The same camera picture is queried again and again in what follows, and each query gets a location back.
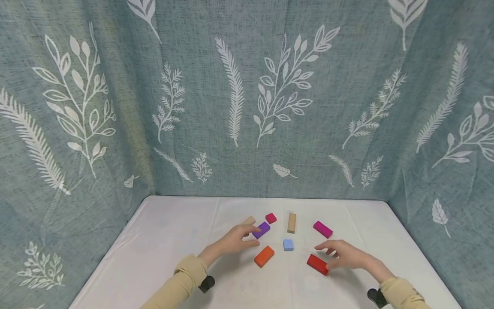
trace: magenta block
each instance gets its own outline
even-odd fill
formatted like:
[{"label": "magenta block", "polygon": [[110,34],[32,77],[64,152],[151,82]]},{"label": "magenta block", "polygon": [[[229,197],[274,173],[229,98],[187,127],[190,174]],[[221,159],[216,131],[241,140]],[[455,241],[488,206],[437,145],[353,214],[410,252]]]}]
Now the magenta block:
[{"label": "magenta block", "polygon": [[317,232],[321,233],[326,238],[330,238],[331,235],[333,235],[333,231],[330,230],[330,228],[328,228],[324,224],[322,224],[320,221],[317,221],[316,223],[314,223],[314,229]]},{"label": "magenta block", "polygon": [[266,234],[266,232],[271,229],[269,224],[266,222],[261,223],[261,225],[258,227],[261,229],[261,231],[259,233],[258,232],[252,233],[252,235],[254,235],[256,239],[259,239],[262,235]]}]

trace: blue block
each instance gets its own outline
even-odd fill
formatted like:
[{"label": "blue block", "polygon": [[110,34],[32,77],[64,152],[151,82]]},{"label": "blue block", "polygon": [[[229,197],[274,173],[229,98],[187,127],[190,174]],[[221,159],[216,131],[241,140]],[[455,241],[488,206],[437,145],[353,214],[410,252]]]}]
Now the blue block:
[{"label": "blue block", "polygon": [[283,240],[283,249],[285,251],[293,251],[293,240],[291,240],[291,239],[284,239]]}]

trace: white tablecloth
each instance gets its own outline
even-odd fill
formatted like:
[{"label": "white tablecloth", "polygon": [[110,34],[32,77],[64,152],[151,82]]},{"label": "white tablecloth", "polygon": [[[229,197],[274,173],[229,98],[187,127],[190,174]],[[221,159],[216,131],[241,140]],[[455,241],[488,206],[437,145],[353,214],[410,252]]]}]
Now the white tablecloth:
[{"label": "white tablecloth", "polygon": [[[338,269],[324,277],[306,264],[326,240],[312,228],[319,220],[334,231],[331,239],[371,253],[409,280],[432,308],[460,309],[384,202],[170,196],[142,202],[70,309],[137,309],[184,256],[199,254],[248,216],[259,225],[271,212],[278,221],[261,246],[218,260],[208,272],[215,287],[206,294],[196,289],[182,308],[374,309],[367,290],[377,283],[365,271]],[[290,212],[297,214],[295,234],[287,233]],[[294,251],[283,251],[285,238],[293,239]],[[275,255],[259,268],[253,260],[266,245]]]}]

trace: small red cube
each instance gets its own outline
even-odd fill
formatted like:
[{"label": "small red cube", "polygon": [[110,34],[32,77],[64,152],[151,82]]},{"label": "small red cube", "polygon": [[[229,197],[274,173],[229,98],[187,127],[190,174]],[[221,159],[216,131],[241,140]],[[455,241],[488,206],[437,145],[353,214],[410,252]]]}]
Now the small red cube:
[{"label": "small red cube", "polygon": [[269,224],[275,223],[276,222],[275,215],[273,213],[266,215],[266,221],[268,221]]}]

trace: gray-blue fabric backdrop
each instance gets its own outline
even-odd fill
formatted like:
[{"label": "gray-blue fabric backdrop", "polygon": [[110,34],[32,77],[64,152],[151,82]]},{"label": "gray-blue fabric backdrop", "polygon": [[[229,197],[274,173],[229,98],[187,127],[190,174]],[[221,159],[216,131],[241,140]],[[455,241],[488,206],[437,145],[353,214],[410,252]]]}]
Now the gray-blue fabric backdrop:
[{"label": "gray-blue fabric backdrop", "polygon": [[494,295],[494,2],[0,2],[0,307],[65,309],[144,197],[379,199]]}]

